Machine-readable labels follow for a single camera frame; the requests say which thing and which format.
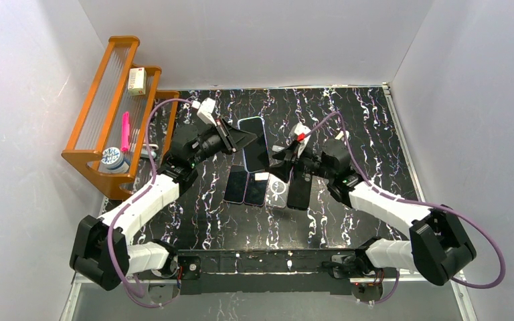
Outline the clear magsafe phone case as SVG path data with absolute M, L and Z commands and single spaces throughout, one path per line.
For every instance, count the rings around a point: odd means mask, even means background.
M 265 195 L 267 207 L 284 209 L 287 203 L 289 185 L 272 174 L 269 174 L 268 185 Z

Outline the black phone case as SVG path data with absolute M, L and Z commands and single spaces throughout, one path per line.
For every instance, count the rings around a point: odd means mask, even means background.
M 286 206 L 289 209 L 306 211 L 309 209 L 312 187 L 310 174 L 294 175 L 290 181 Z

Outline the purple phone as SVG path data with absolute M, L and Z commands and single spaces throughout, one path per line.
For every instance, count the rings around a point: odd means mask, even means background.
M 257 172 L 248 175 L 244 193 L 244 204 L 261 207 L 264 205 L 268 189 L 269 173 Z

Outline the black phone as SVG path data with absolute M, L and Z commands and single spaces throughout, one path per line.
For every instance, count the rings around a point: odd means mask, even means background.
M 248 172 L 241 165 L 232 165 L 224 192 L 224 201 L 233 204 L 242 204 L 246 192 Z

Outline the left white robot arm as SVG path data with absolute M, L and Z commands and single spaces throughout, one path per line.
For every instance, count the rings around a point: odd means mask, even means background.
M 88 215 L 79 222 L 69 266 L 107 291 L 140 272 L 173 274 L 177 250 L 156 240 L 135 245 L 135 234 L 193 185 L 198 164 L 219 152 L 239 152 L 257 138 L 222 119 L 207 125 L 203 132 L 192 124 L 176 128 L 163 164 L 149 184 L 113 210 L 99 217 Z

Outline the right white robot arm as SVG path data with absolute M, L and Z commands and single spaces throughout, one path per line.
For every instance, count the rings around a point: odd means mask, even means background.
M 456 215 L 409 204 L 398 195 L 377 193 L 353 168 L 351 155 L 340 140 L 328 140 L 320 156 L 293 141 L 272 157 L 278 162 L 268 172 L 285 183 L 295 183 L 299 174 L 327 179 L 336 201 L 374 216 L 407 237 L 405 241 L 374 237 L 356 248 L 351 265 L 359 272 L 411 270 L 442 286 L 477 256 Z

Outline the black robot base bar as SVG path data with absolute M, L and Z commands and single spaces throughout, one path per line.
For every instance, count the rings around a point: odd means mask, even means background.
M 177 264 L 184 295 L 328 292 L 370 301 L 392 275 L 369 271 L 352 249 L 180 250 Z

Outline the teal and white stapler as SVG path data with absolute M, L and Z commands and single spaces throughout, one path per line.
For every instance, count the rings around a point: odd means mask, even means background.
M 141 148 L 141 158 L 157 158 L 157 151 L 159 146 L 157 144 L 143 144 Z

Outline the orange wooden shelf rack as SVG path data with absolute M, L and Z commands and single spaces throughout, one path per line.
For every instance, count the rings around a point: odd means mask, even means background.
M 162 70 L 144 66 L 146 92 L 128 93 L 129 71 L 135 68 L 140 40 L 133 35 L 110 37 L 105 53 L 84 100 L 62 157 L 109 199 L 125 200 L 133 193 L 139 173 L 140 143 L 146 138 L 149 114 L 156 100 L 177 99 L 179 92 L 158 90 Z M 122 119 L 129 114 L 131 148 L 124 153 L 130 163 L 123 173 L 110 173 L 100 160 L 108 147 L 119 147 Z

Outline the pink highlighter marker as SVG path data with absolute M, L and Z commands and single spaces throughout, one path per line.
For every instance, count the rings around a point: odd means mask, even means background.
M 122 152 L 128 152 L 130 148 L 129 136 L 130 136 L 130 121 L 129 112 L 125 112 L 121 119 L 121 136 L 120 136 L 120 150 Z

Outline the white and red box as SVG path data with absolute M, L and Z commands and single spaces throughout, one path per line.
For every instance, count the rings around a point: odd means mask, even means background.
M 131 96 L 146 94 L 147 72 L 144 68 L 131 68 L 128 73 L 127 91 Z

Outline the blue and white tape roll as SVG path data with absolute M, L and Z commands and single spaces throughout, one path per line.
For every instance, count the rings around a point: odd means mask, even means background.
M 108 147 L 103 150 L 99 171 L 102 173 L 127 173 L 129 162 L 124 153 L 117 147 Z

